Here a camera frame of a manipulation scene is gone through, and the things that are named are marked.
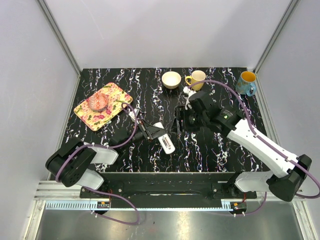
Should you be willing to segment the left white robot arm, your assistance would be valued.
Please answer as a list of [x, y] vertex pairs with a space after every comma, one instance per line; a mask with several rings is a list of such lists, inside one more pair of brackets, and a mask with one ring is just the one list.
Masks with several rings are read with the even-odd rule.
[[74, 137], [62, 145], [45, 163], [45, 168], [65, 187], [74, 185], [91, 188], [98, 198], [108, 193], [108, 185], [97, 172], [90, 170], [91, 164], [111, 166], [122, 159], [128, 144], [142, 140], [161, 140], [166, 134], [161, 123], [151, 125], [140, 119], [137, 121], [136, 132], [128, 133], [125, 128], [119, 128], [110, 139], [111, 146], [94, 145]]

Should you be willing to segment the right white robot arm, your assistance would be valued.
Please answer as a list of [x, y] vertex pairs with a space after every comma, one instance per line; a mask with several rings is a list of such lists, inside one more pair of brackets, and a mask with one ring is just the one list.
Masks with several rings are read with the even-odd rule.
[[174, 110], [172, 132], [197, 132], [207, 128], [236, 142], [267, 167], [266, 172], [236, 173], [222, 191], [233, 198], [247, 192], [271, 192], [290, 202], [306, 179], [312, 160], [305, 154], [297, 156], [255, 129], [235, 108], [219, 107], [204, 91], [190, 93], [186, 105]]

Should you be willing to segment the white remote control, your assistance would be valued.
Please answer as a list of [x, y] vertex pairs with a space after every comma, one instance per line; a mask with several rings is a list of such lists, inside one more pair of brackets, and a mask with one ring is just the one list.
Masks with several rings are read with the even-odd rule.
[[[163, 127], [164, 126], [162, 125], [161, 122], [157, 122], [155, 123], [154, 125], [158, 126], [158, 127]], [[161, 136], [161, 137], [158, 137], [157, 138], [159, 143], [161, 144], [164, 152], [167, 154], [167, 155], [170, 155], [172, 154], [176, 148], [175, 146], [173, 145], [173, 142], [171, 141], [171, 138], [170, 136], [168, 135], [168, 133], [166, 133], [165, 135]]]

